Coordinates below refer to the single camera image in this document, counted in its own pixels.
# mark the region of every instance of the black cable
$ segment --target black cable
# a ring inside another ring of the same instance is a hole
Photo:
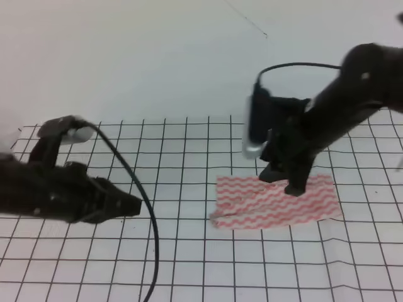
[[[259,72],[258,78],[256,79],[256,83],[260,82],[260,78],[261,78],[262,74],[264,74],[265,72],[271,71],[271,70],[277,69],[277,68],[290,67],[290,66],[313,66],[313,67],[324,67],[324,68],[330,68],[330,69],[340,69],[341,68],[340,66],[337,66],[337,65],[311,63],[311,62],[285,63],[285,64],[280,64],[280,65],[270,66],[270,67],[263,69],[261,72]]]
[[[158,235],[158,226],[157,226],[157,220],[156,216],[154,214],[154,210],[152,209],[152,205],[150,203],[150,199],[147,196],[147,193],[144,191],[143,186],[141,185],[141,182],[137,178],[137,176],[134,174],[132,171],[132,168],[129,166],[129,164],[126,162],[126,160],[122,157],[122,155],[119,153],[119,151],[116,149],[116,147],[110,142],[109,138],[100,130],[96,125],[88,122],[88,121],[82,121],[83,126],[90,127],[91,129],[95,130],[98,135],[105,141],[105,143],[108,145],[108,147],[112,150],[113,154],[117,157],[117,159],[120,161],[120,163],[123,165],[127,173],[130,175],[132,178],[133,182],[136,184],[137,188],[140,191],[141,196],[143,197],[144,203],[147,206],[147,209],[149,210],[150,213],[150,219],[151,219],[151,225],[152,229],[154,231],[154,241],[155,241],[155,261],[154,261],[154,275],[152,277],[152,281],[150,284],[149,291],[147,292],[147,295],[144,298],[144,302],[148,302],[150,300],[151,294],[154,291],[154,288],[156,286],[157,282],[157,277],[158,277],[158,269],[159,269],[159,235]]]

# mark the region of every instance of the white wall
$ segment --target white wall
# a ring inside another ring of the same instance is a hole
[[[0,118],[240,113],[268,65],[338,64],[359,43],[401,45],[400,1],[0,0]],[[265,82],[307,97],[333,76],[285,69]]]

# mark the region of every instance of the wavy pattern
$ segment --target wavy pattern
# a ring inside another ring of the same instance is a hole
[[[217,209],[210,220],[217,228],[269,228],[341,215],[331,176],[318,174],[307,191],[286,195],[286,181],[272,184],[257,177],[218,177]]]

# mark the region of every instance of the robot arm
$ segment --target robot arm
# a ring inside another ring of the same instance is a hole
[[[309,99],[271,96],[258,79],[243,151],[269,162],[259,176],[262,181],[288,179],[285,192],[300,196],[319,152],[382,107],[403,112],[403,49],[359,45],[339,69],[338,77],[311,100],[311,108]]]
[[[115,187],[107,179],[87,176],[86,165],[67,162],[55,166],[60,144],[83,142],[91,130],[66,116],[46,122],[27,164],[12,155],[0,156],[0,213],[101,223],[140,213],[141,200]]]

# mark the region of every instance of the cloth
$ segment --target cloth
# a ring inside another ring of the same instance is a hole
[[[284,193],[287,184],[268,184],[256,176],[218,177],[217,208],[210,221],[217,228],[261,229],[341,215],[331,176],[310,176],[305,194],[299,197]]]

